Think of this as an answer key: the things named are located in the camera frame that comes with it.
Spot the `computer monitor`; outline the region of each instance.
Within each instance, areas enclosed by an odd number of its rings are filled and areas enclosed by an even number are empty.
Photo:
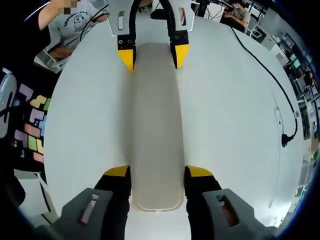
[[[297,59],[297,56],[292,54],[290,57],[291,62],[294,62]]]
[[[295,69],[297,69],[298,67],[300,67],[300,62],[298,59],[296,59],[294,62],[293,62],[293,66]]]

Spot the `white table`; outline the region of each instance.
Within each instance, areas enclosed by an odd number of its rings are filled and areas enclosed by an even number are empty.
[[[136,32],[137,45],[169,42],[163,20],[138,15]],[[278,60],[258,42],[237,33],[277,77],[298,110]],[[222,188],[230,188],[254,207],[259,221],[278,226],[291,205],[302,167],[301,118],[295,138],[282,149],[275,108],[280,109],[288,135],[294,132],[295,121],[272,77],[220,23],[196,18],[189,42],[184,65],[176,70],[185,164],[211,171]],[[107,22],[93,28],[63,70],[49,107],[44,142],[48,190],[58,215],[83,189],[93,188],[106,170],[129,164],[125,126],[130,121],[126,116],[131,78]],[[184,210],[170,213],[175,216],[171,220],[164,220],[166,214],[157,214],[153,222],[149,214],[131,210],[128,239],[154,239],[165,233],[167,239],[189,236]],[[174,228],[177,219],[183,221]]]

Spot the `gray t-shirt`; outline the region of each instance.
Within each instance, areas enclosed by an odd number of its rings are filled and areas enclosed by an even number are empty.
[[[59,14],[48,26],[51,43],[46,50],[50,52],[57,45],[75,49],[80,42],[83,28],[97,12],[98,10],[88,0],[81,0],[77,2],[77,7],[71,8],[70,14]],[[82,37],[90,29],[91,27],[87,26]]]
[[[245,25],[244,27],[247,28],[248,25],[249,25],[249,22],[250,22],[250,13],[243,9],[239,9],[239,8],[234,8],[234,10],[232,11],[232,14],[237,18],[237,19],[240,19],[242,21],[245,21]]]

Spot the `desk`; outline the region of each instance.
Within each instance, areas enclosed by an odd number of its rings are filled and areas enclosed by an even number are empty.
[[[277,77],[298,110],[291,83],[276,58],[258,42],[237,33]],[[168,43],[167,23],[138,14],[136,43],[148,42]],[[220,23],[196,17],[189,42],[184,65],[176,70],[185,163],[211,171],[222,188],[232,189],[253,206],[259,221],[278,226],[291,205],[301,172],[301,118],[295,138],[280,158],[275,108],[280,109],[288,135],[294,132],[295,121],[277,83]],[[44,141],[48,191],[58,215],[83,189],[93,188],[107,169],[129,164],[126,116],[131,77],[117,54],[117,39],[112,37],[108,22],[91,30],[61,73]],[[186,216],[185,211],[172,212],[179,213]],[[141,217],[139,221],[133,220],[134,215]],[[148,226],[159,222],[144,216],[150,218],[144,213],[129,213],[126,232],[134,228],[141,236],[149,236],[146,239],[156,235]],[[185,239],[179,236],[178,228],[169,229],[178,216],[171,219],[161,221],[167,225],[158,227],[158,232],[167,233],[168,239]],[[189,228],[188,220],[181,225],[179,230]]]

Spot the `green sticky note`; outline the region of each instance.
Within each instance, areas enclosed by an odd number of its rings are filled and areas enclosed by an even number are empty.
[[[49,105],[50,105],[50,101],[51,101],[51,98],[48,98],[45,102],[45,105],[43,107],[43,111],[48,111],[49,109]]]
[[[37,151],[37,142],[33,136],[28,135],[28,148],[33,151]]]

